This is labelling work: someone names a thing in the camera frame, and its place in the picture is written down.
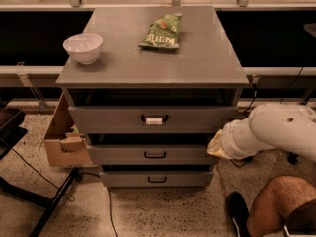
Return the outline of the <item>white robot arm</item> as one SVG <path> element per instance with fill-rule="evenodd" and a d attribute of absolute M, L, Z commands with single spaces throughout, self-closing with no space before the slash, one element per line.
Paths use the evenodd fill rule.
<path fill-rule="evenodd" d="M 316 112 L 303 105 L 261 104 L 226 124 L 207 145 L 209 155 L 235 160 L 271 149 L 316 161 Z"/>

